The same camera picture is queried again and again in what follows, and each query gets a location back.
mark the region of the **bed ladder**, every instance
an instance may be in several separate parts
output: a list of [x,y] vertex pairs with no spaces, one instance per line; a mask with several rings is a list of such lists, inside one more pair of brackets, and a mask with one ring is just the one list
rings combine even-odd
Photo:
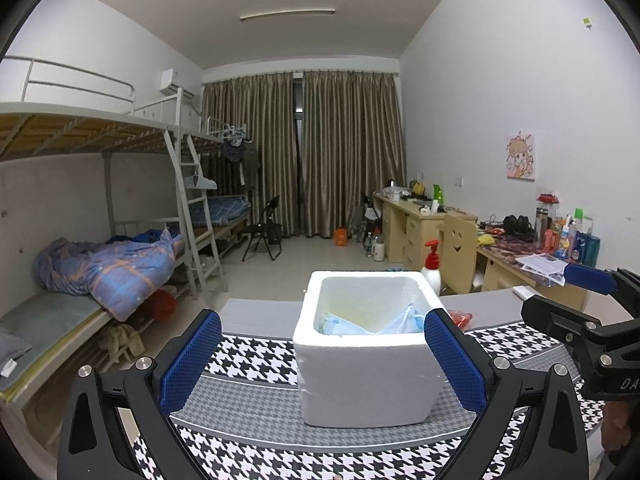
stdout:
[[[213,275],[217,275],[221,284],[222,290],[224,292],[227,291],[227,284],[224,272],[222,270],[222,263],[220,261],[220,255],[218,254],[218,247],[216,245],[216,234],[213,230],[213,225],[211,224],[211,215],[209,212],[209,199],[207,197],[207,190],[201,189],[200,196],[197,198],[189,199],[187,196],[186,186],[184,183],[184,171],[183,169],[189,168],[193,170],[188,171],[191,175],[188,176],[197,176],[200,178],[204,177],[204,173],[202,171],[202,165],[200,163],[200,157],[198,156],[198,152],[196,151],[196,147],[193,143],[193,138],[189,134],[181,134],[181,132],[175,132],[175,147],[172,145],[172,140],[169,132],[166,130],[164,132],[164,141],[167,145],[167,150],[169,151],[169,155],[171,156],[172,163],[174,165],[175,170],[175,181],[176,181],[176,194],[178,197],[178,218],[180,222],[180,232],[183,234],[185,238],[184,245],[184,265],[187,269],[187,277],[189,279],[189,286],[191,289],[191,295],[194,298],[197,298],[198,293],[200,291],[208,290],[209,292],[213,292],[215,288],[207,288],[206,281],[207,278],[210,278]],[[182,140],[185,139],[187,142],[187,146],[189,148],[190,161],[183,162],[182,161]],[[202,202],[204,206],[204,215],[207,223],[207,230],[196,237],[193,230],[193,222],[191,221],[191,212],[189,210],[190,204]],[[198,252],[198,245],[200,244],[200,249],[203,249],[207,245],[211,246],[211,252],[213,254],[213,264],[210,267],[204,268],[202,261],[200,259],[200,254]]]

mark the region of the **blue blanket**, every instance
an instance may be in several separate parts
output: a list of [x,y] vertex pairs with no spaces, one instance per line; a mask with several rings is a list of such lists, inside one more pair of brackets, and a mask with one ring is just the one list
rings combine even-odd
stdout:
[[91,294],[118,321],[164,285],[175,267],[174,244],[165,230],[152,244],[123,241],[113,244],[53,241],[34,263],[36,281],[53,292]]
[[[229,225],[229,222],[249,211],[251,204],[243,196],[209,197],[211,223],[217,226]],[[196,227],[206,227],[204,204],[196,202],[189,206],[191,221]]]

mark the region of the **curtain rod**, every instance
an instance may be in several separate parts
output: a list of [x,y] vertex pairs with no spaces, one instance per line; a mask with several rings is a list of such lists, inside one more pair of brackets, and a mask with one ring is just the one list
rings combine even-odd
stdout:
[[297,74],[304,74],[305,72],[358,72],[358,73],[373,73],[373,74],[392,74],[395,77],[399,77],[398,72],[380,72],[378,70],[354,70],[353,68],[313,68],[307,70],[278,70],[277,72],[260,72],[257,74],[239,75],[235,77],[227,77],[225,79],[214,79],[213,81],[207,81],[200,86],[204,86],[210,83],[222,83],[224,81],[231,81],[232,79],[240,79],[241,77],[252,77],[255,75],[272,75],[272,74],[293,74],[296,78]]

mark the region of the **houndstooth pattern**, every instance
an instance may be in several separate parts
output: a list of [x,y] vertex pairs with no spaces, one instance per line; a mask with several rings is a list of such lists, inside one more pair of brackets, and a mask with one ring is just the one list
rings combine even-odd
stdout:
[[[522,322],[468,332],[492,356],[517,360],[558,345],[558,341]],[[270,384],[298,384],[293,341],[224,334],[206,372]]]
[[[600,422],[603,402],[579,394],[582,420],[590,431]],[[520,434],[525,413],[515,415],[496,450],[485,480],[501,475]],[[200,433],[175,424],[184,445],[212,479],[217,480],[430,480],[447,463],[462,441],[448,438],[431,444],[372,452],[303,452],[252,446]],[[162,477],[144,441],[133,444],[136,459],[148,480]]]

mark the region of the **human hand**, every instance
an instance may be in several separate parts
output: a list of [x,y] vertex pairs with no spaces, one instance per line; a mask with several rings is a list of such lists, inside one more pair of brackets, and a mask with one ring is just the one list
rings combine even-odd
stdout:
[[637,402],[624,400],[606,402],[602,409],[602,447],[605,451],[617,451],[631,441],[629,419]]

